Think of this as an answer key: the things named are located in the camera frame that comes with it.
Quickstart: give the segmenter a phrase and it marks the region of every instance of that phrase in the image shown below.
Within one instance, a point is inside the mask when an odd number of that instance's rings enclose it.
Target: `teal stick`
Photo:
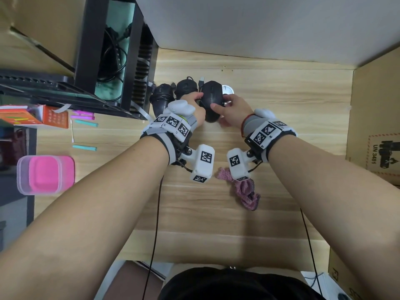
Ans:
[[[73,145],[73,148],[79,148],[80,150],[97,151],[97,147],[94,147],[94,146]]]
[[[93,126],[93,127],[98,127],[98,126],[99,126],[98,123],[82,121],[82,120],[79,120],[79,119],[75,119],[75,122],[76,122],[76,123],[85,124],[85,125],[89,125],[89,126]]]

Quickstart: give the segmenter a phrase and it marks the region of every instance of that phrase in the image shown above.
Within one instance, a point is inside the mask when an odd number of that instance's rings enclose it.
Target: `desk surface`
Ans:
[[[353,67],[300,61],[260,60],[159,50],[155,82],[171,83],[191,76],[233,87],[253,108],[269,108],[293,126],[300,138],[343,157],[350,110]],[[98,128],[74,125],[77,144],[97,151],[72,148],[70,130],[38,132],[37,154],[69,155],[76,162],[76,180],[117,156],[139,139],[144,121],[96,115]],[[196,130],[192,147],[205,143],[216,151],[214,171],[227,167],[229,149],[246,149],[238,131],[205,124]],[[212,179],[200,186],[188,173],[169,166],[160,204],[155,260],[216,263],[234,266],[287,267],[313,270],[300,209],[268,164],[254,172],[261,194],[257,211],[245,210],[225,181]],[[146,205],[119,257],[149,260],[154,241],[157,194]],[[35,217],[56,196],[36,196]],[[317,268],[327,271],[329,246],[308,223]]]

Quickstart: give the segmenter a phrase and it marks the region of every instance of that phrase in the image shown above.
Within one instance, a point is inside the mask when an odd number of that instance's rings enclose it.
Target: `black shelf rack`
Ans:
[[[131,106],[131,101],[146,112],[149,111],[152,88],[147,82],[154,80],[158,46],[144,23],[137,4],[129,37],[121,99],[106,101],[94,94],[109,2],[110,0],[86,0],[74,68],[42,48],[43,52],[71,70],[73,77],[0,69],[0,94],[29,98],[35,104],[56,107],[71,104],[70,108],[73,110],[146,120]]]

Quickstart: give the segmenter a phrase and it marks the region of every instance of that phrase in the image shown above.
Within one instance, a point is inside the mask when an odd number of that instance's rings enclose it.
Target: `pink cloth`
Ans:
[[[244,181],[233,180],[229,168],[220,168],[217,179],[233,182],[235,184],[236,195],[240,198],[243,206],[248,210],[256,210],[261,195],[254,193],[254,181],[247,179]]]

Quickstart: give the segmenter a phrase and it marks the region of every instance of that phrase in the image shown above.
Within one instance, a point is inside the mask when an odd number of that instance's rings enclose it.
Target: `hand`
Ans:
[[[186,100],[188,104],[194,106],[196,110],[194,111],[194,116],[196,117],[197,120],[197,126],[202,126],[205,119],[206,119],[206,110],[203,107],[200,107],[197,103],[196,100],[200,99],[203,96],[203,93],[199,92],[193,92],[187,95],[183,95],[181,100]]]
[[[224,95],[224,100],[231,101],[231,103],[225,105],[225,107],[215,103],[210,105],[213,111],[222,116],[218,122],[224,127],[235,126],[240,129],[244,119],[248,115],[254,114],[253,109],[243,98],[235,94]]]

